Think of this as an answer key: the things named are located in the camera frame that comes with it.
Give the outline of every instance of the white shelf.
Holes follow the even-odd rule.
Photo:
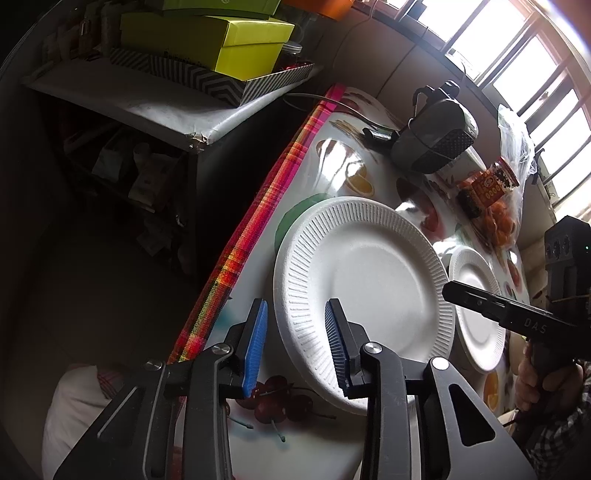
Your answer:
[[[196,152],[305,81],[238,108],[178,83],[111,65],[108,59],[62,62],[27,86]]]

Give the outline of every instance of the paper plate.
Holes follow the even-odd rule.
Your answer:
[[[292,225],[273,279],[277,325],[303,378],[333,405],[365,414],[365,400],[338,387],[324,305],[338,298],[347,319],[399,356],[448,357],[454,313],[447,274],[425,236],[385,205],[358,197],[320,202]]]
[[[458,247],[449,264],[450,280],[457,280],[496,295],[501,294],[491,268],[469,247]],[[480,373],[495,369],[505,345],[505,329],[480,313],[461,307],[457,312],[457,335],[472,366]]]

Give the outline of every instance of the white cloth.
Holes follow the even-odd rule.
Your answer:
[[[100,389],[96,373],[95,366],[75,368],[57,384],[43,430],[44,480],[53,479],[74,445],[110,402]]]

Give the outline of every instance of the green box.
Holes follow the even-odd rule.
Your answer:
[[[123,48],[199,64],[239,80],[268,75],[294,26],[233,17],[121,16]]]
[[[219,15],[268,20],[280,0],[145,0],[164,15]]]

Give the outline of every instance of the orange box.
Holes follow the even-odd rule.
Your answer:
[[[286,5],[341,20],[355,0],[282,0]]]

